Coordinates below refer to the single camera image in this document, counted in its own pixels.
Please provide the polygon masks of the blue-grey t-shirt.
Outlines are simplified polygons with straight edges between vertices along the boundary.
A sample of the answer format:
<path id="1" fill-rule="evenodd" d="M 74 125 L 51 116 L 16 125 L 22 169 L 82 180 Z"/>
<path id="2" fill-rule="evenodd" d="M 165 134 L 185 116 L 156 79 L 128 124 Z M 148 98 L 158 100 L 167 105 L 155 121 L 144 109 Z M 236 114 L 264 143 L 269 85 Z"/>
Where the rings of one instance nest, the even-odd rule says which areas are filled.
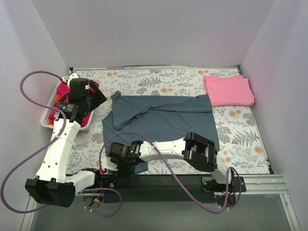
<path id="1" fill-rule="evenodd" d="M 213 109 L 208 95 L 124 96 L 116 91 L 112 110 L 102 120 L 103 139 L 109 152 L 113 142 L 130 145 L 146 136 L 151 141 L 173 141 L 188 132 L 197 133 L 215 143 L 220 149 Z"/>

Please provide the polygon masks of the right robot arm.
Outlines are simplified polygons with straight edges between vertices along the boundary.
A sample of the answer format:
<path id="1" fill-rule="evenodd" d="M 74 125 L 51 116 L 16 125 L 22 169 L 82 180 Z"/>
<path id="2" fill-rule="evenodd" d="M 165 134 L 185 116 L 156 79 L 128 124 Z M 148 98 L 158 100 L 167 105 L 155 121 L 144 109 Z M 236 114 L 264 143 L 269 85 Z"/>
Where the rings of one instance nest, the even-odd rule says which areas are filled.
<path id="1" fill-rule="evenodd" d="M 233 191 L 234 172 L 218 157 L 218 150 L 213 141 L 188 132 L 186 137 L 173 141 L 153 142 L 132 141 L 130 145 L 113 142 L 104 158 L 104 168 L 118 174 L 135 173 L 135 166 L 158 159 L 183 160 L 200 172 L 210 173 L 214 178 L 205 182 L 214 192 Z"/>

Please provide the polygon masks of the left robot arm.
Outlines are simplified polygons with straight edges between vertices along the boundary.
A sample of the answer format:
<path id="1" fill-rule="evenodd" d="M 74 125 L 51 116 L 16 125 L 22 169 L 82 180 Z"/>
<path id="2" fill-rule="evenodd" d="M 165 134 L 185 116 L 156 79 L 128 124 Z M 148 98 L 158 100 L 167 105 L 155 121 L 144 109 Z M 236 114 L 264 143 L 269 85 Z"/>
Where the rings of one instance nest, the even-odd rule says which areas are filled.
<path id="1" fill-rule="evenodd" d="M 69 207 L 76 193 L 88 188 L 98 192 L 102 180 L 95 171 L 83 170 L 70 177 L 66 166 L 74 139 L 83 119 L 106 101 L 95 81 L 71 74 L 67 79 L 69 92 L 59 101 L 57 108 L 64 115 L 55 113 L 51 144 L 33 179 L 27 179 L 25 189 L 37 203 Z"/>

